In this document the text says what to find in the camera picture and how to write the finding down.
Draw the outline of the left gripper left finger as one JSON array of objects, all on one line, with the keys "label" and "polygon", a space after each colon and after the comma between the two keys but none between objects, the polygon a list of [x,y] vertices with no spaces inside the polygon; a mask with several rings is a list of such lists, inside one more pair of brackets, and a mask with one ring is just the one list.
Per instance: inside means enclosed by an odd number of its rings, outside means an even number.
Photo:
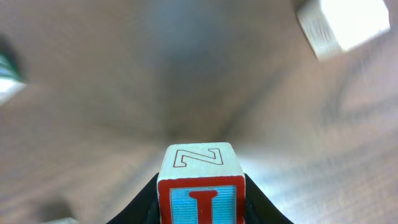
[{"label": "left gripper left finger", "polygon": [[134,199],[107,224],[160,224],[156,173]]}]

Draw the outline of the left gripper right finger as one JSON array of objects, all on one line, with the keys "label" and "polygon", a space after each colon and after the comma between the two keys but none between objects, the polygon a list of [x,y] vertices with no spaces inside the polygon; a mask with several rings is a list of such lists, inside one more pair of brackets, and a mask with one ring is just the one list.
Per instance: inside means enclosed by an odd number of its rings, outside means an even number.
[{"label": "left gripper right finger", "polygon": [[245,224],[293,224],[245,174]]}]

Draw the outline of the red letter I block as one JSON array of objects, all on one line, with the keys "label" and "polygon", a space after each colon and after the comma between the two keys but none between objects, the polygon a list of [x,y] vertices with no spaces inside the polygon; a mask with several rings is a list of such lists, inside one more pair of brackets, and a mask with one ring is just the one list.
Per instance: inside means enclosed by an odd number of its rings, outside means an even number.
[{"label": "red letter I block", "polygon": [[246,179],[228,142],[169,146],[157,197],[161,223],[245,222]]}]

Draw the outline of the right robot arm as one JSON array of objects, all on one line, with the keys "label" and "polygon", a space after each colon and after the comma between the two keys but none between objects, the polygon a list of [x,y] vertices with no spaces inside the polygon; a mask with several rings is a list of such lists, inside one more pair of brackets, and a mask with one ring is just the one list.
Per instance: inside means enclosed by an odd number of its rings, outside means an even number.
[{"label": "right robot arm", "polygon": [[1,105],[27,86],[22,59],[12,42],[1,34]]}]

